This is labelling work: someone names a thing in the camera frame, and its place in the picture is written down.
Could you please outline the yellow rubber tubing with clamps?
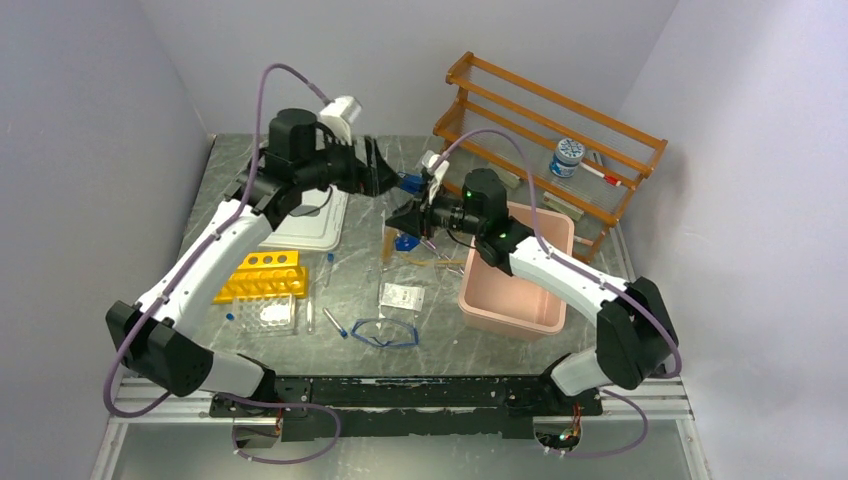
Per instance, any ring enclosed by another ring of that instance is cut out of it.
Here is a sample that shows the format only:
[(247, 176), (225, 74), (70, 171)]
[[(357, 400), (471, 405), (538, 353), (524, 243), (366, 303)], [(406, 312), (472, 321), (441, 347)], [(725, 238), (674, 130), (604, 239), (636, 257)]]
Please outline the yellow rubber tubing with clamps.
[(442, 269), (462, 276), (464, 274), (464, 260), (450, 258), (441, 252), (430, 240), (420, 240), (420, 244), (410, 252), (397, 252), (394, 247), (394, 239), (401, 234), (398, 230), (386, 227), (382, 232), (382, 244), (380, 249), (379, 263), (387, 268), (393, 258), (417, 267)]

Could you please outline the small clear plastic bag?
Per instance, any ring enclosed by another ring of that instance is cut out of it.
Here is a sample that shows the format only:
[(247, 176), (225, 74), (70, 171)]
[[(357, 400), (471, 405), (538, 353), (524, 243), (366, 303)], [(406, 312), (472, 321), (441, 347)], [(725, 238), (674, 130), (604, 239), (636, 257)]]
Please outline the small clear plastic bag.
[(425, 289), (420, 286), (406, 286), (385, 283), (380, 294), (380, 305), (420, 312), (423, 307)]

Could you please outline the blue safety glasses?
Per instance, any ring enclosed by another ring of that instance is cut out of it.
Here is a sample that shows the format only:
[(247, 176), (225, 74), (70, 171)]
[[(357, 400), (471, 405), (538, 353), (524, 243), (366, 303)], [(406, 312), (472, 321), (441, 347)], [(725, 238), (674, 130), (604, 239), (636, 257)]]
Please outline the blue safety glasses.
[(380, 349), (417, 347), (420, 343), (414, 325), (390, 318), (359, 319), (351, 327), (349, 336)]

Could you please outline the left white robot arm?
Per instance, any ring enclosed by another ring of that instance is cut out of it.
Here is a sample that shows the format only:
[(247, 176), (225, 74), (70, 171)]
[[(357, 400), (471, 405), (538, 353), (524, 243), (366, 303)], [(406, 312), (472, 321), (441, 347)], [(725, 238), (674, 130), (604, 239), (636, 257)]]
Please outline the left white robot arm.
[(255, 141), (255, 154), (228, 185), (213, 219), (153, 288), (133, 303), (117, 301), (106, 323), (119, 365), (169, 394), (197, 390), (235, 395), (261, 416), (277, 400), (275, 374), (243, 355), (215, 353), (194, 341), (212, 300), (236, 268), (302, 203), (304, 193), (335, 188), (376, 197), (395, 188), (397, 173), (376, 141), (343, 140), (310, 111), (289, 108)]

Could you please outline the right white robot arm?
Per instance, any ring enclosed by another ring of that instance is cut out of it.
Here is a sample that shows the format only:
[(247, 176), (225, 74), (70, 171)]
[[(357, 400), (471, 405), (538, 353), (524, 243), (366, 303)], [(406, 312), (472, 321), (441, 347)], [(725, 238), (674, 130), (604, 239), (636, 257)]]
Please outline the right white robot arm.
[(645, 277), (606, 275), (574, 260), (544, 239), (537, 212), (530, 213), (530, 224), (515, 218), (497, 175), (480, 168), (466, 175), (460, 196), (421, 187), (385, 224), (419, 239), (438, 229), (468, 234), (488, 266), (543, 288), (592, 322), (595, 346), (562, 357), (544, 374), (549, 380), (539, 398), (550, 413), (565, 413), (586, 390), (607, 385), (633, 390), (667, 359), (680, 368), (679, 341), (657, 285)]

